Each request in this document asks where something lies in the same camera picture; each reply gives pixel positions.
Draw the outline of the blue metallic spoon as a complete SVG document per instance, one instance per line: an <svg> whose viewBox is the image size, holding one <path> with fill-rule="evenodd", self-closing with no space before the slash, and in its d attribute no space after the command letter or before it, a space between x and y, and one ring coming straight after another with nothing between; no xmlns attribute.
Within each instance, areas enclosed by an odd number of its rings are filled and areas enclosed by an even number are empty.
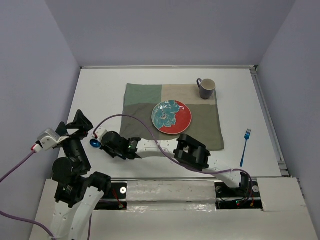
<svg viewBox="0 0 320 240"><path fill-rule="evenodd" d="M93 148L99 149L101 147L101 143L97 139L91 139L89 143Z"/></svg>

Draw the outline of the green patchwork cloth placemat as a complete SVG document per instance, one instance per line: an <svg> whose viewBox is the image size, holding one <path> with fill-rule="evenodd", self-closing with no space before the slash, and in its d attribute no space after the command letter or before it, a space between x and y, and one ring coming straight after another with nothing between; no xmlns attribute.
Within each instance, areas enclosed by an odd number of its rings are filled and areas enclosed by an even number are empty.
<svg viewBox="0 0 320 240"><path fill-rule="evenodd" d="M192 121L185 134L206 145L209 151L222 151L225 148L216 95L202 99L196 84L127 84L120 135L127 139L140 137L159 141L178 138L177 134L158 131L152 123L151 115L155 106L168 100L176 100L189 107Z"/></svg>

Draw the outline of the red floral plate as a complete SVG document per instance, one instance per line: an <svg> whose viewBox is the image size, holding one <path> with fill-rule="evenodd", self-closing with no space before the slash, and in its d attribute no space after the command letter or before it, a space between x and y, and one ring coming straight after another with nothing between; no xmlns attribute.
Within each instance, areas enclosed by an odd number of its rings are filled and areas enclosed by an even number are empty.
<svg viewBox="0 0 320 240"><path fill-rule="evenodd" d="M178 135L191 125L192 113L184 103L177 100L166 100L154 107L151 121L161 133Z"/></svg>

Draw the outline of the purple ceramic mug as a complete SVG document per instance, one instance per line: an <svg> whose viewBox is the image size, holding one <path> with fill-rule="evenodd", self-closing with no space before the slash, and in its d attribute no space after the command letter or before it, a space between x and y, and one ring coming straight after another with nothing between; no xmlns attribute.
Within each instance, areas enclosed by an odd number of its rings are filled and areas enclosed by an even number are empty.
<svg viewBox="0 0 320 240"><path fill-rule="evenodd" d="M204 100L209 99L216 89L216 83L211 79L198 78L196 83L199 88L199 95Z"/></svg>

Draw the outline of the blue plastic fork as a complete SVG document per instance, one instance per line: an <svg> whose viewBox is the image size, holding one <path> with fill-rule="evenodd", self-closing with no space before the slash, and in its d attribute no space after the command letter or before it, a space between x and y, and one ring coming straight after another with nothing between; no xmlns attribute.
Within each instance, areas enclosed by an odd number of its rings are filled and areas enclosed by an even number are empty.
<svg viewBox="0 0 320 240"><path fill-rule="evenodd" d="M245 152L246 152L246 148L247 148L247 142L250 139L251 132L252 132L252 130L248 128L246 130L245 134L244 134L245 143L244 143L243 152L242 152L242 156L241 156L241 161L240 161L240 165L239 165L241 168L243 167L243 164L244 164L244 158L245 158Z"/></svg>

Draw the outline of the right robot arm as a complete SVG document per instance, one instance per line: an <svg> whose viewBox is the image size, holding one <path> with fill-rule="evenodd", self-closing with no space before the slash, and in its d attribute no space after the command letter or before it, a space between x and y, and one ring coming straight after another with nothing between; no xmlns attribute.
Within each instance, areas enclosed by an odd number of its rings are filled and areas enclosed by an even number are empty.
<svg viewBox="0 0 320 240"><path fill-rule="evenodd" d="M93 134L99 148L111 157L123 160L164 157L195 173L211 175L222 181L235 196L251 192L250 175L214 160L210 168L211 153L207 147L187 134L173 140L147 140L140 137L124 138L115 131L97 130Z"/></svg>

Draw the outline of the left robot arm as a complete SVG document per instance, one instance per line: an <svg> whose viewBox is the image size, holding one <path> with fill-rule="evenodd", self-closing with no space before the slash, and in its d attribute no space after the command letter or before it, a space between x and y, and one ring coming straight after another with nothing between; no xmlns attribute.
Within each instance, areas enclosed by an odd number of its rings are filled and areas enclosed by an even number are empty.
<svg viewBox="0 0 320 240"><path fill-rule="evenodd" d="M52 166L52 180L57 182L55 209L50 229L55 240L79 240L97 203L111 191L111 177L94 172L81 141L86 138L93 124L81 110L77 110L73 122L61 122L54 148L62 148L63 157Z"/></svg>

